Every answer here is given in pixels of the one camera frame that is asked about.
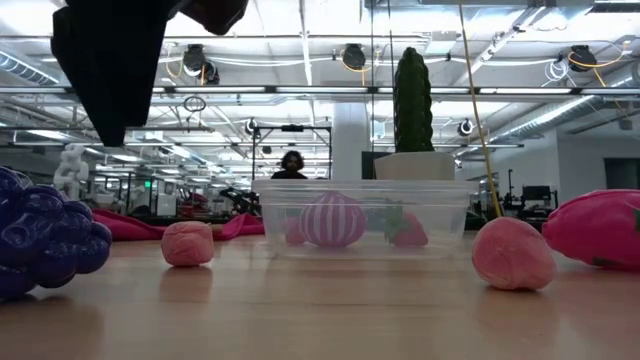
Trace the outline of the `clear plastic tupperware container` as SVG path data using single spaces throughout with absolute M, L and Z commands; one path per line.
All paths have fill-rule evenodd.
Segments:
M 475 186 L 460 181 L 410 180 L 256 180 L 265 236 L 272 253 L 299 259 L 430 259 L 448 256 L 461 241 Z M 329 191 L 355 199 L 367 218 L 363 236 L 343 248 L 307 242 L 299 216 Z M 422 224 L 429 239 L 423 247 L 396 247 L 385 241 L 386 200 L 400 202 Z

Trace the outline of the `red toy strawberry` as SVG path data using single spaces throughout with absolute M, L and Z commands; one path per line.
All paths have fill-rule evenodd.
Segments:
M 386 200 L 382 217 L 387 243 L 396 247 L 423 247 L 429 243 L 420 221 L 405 211 L 400 202 Z

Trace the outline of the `red toy pepper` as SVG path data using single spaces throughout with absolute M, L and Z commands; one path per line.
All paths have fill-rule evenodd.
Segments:
M 568 258 L 640 272 L 640 190 L 597 190 L 574 198 L 549 215 L 542 235 Z

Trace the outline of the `pink toy peach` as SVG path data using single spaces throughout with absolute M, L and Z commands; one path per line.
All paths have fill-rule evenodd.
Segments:
M 540 290 L 552 282 L 556 264 L 544 237 L 528 223 L 499 217 L 484 225 L 472 246 L 478 276 L 502 290 Z
M 193 267 L 214 257 L 212 228 L 199 221 L 185 221 L 168 226 L 161 239 L 165 261 L 175 267 Z

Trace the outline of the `white hexagonal plant pot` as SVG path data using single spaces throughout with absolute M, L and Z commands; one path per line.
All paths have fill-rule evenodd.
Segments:
M 454 158 L 443 152 L 394 153 L 374 161 L 378 180 L 455 179 Z

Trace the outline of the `purple toy grapes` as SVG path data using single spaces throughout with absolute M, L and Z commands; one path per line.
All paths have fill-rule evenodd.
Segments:
M 110 230 L 86 204 L 0 167 L 0 300 L 99 270 L 111 244 Z

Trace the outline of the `red cloth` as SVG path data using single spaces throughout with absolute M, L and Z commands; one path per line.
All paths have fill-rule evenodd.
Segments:
M 102 209 L 94 209 L 93 218 L 111 231 L 114 241 L 161 240 L 167 230 L 210 231 L 214 241 L 230 241 L 241 236 L 265 234 L 263 222 L 248 214 L 236 216 L 222 225 L 181 221 L 166 227 L 149 225 L 133 217 Z

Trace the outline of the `person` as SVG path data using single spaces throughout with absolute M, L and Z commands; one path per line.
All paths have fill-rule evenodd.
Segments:
M 272 179 L 306 179 L 306 176 L 301 173 L 304 168 L 304 159 L 298 151 L 288 151 L 281 159 L 280 167 L 281 169 L 271 176 Z

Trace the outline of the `purple striped toy onion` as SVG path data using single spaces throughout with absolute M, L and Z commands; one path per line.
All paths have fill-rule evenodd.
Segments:
M 299 216 L 299 230 L 307 242 L 325 248 L 343 248 L 364 234 L 367 218 L 360 204 L 329 191 L 307 205 Z

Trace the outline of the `white robot figure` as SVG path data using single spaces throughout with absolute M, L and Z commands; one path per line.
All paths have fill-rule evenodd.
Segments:
M 81 182 L 89 177 L 89 165 L 82 160 L 84 152 L 82 145 L 67 144 L 60 153 L 53 184 L 68 200 L 79 199 Z

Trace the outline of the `black monitor on desk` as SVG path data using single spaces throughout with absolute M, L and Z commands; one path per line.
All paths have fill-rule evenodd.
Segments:
M 549 185 L 523 185 L 521 194 L 515 196 L 512 182 L 513 170 L 508 170 L 508 192 L 502 200 L 505 215 L 513 215 L 526 222 L 545 222 L 558 208 L 558 191 Z

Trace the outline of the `black metal frame stand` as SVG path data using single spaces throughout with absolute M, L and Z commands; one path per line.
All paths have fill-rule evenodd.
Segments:
M 332 178 L 332 156 L 333 156 L 333 127 L 332 126 L 313 126 L 313 125 L 296 125 L 285 124 L 281 126 L 259 126 L 255 125 L 251 134 L 251 180 L 256 179 L 256 151 L 259 146 L 271 135 L 273 131 L 286 133 L 301 133 L 311 131 L 321 142 L 328 148 L 328 157 L 326 159 L 329 179 Z

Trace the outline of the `green cactus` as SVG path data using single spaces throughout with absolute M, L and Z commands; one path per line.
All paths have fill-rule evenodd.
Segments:
M 431 83 L 424 58 L 407 47 L 398 62 L 393 87 L 395 149 L 433 152 Z

